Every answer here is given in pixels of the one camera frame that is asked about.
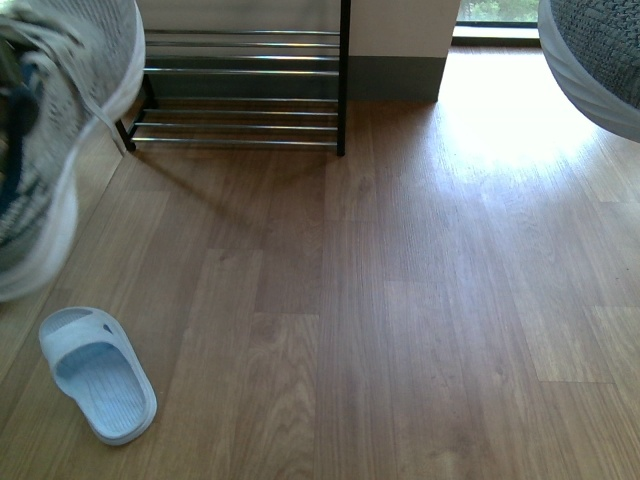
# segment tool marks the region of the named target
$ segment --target slipper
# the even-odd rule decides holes
[[[102,310],[72,307],[47,317],[40,345],[53,379],[108,445],[140,436],[156,396],[120,324]]]

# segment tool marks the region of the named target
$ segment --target gray baseboard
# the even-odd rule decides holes
[[[445,62],[432,57],[350,57],[348,96],[435,102]]]
[[[416,100],[436,101],[446,59],[422,57],[362,57],[349,58],[348,97],[353,100]],[[202,59],[194,62],[156,60],[159,67],[239,68],[234,62]],[[251,68],[247,62],[243,68]],[[260,68],[282,68],[277,63]],[[327,69],[326,64],[304,66],[292,64],[291,69]],[[251,97],[251,98],[336,98],[337,78],[286,76],[277,79],[264,76],[198,76],[152,75],[158,96],[185,97]]]

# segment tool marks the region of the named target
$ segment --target sneaker sole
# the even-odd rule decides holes
[[[131,61],[122,81],[102,109],[116,121],[135,101],[145,63],[144,28],[136,5],[137,34]],[[74,167],[78,154],[95,137],[100,125],[98,118],[91,118],[80,131],[78,138],[65,159],[64,168],[55,187],[51,207],[40,237],[29,255],[18,265],[0,274],[0,302],[27,295],[51,281],[66,261],[78,220],[78,201]]]
[[[549,0],[540,1],[538,29],[551,73],[571,103],[596,125],[640,142],[640,110],[600,85],[573,56],[556,27]]]

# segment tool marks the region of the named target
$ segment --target sneaker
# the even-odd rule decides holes
[[[0,138],[6,301],[42,287],[65,262],[78,215],[75,159],[101,123],[118,138],[114,121],[140,89],[145,46],[134,0],[0,1],[0,42],[22,80],[0,92],[8,111]]]
[[[578,110],[640,142],[640,3],[541,0],[538,29],[549,67]]]

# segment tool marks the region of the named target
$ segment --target shoe rack bar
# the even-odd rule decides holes
[[[343,156],[351,0],[341,0],[340,13],[337,31],[147,30],[143,101],[128,128],[117,125],[127,150],[158,142],[333,148]],[[171,53],[155,55],[158,48]],[[213,66],[206,64],[211,60]],[[251,79],[286,79],[299,83],[302,91],[305,81],[326,79],[331,88],[330,96],[322,98],[163,97],[154,87],[160,77],[174,82],[227,77],[248,85]]]

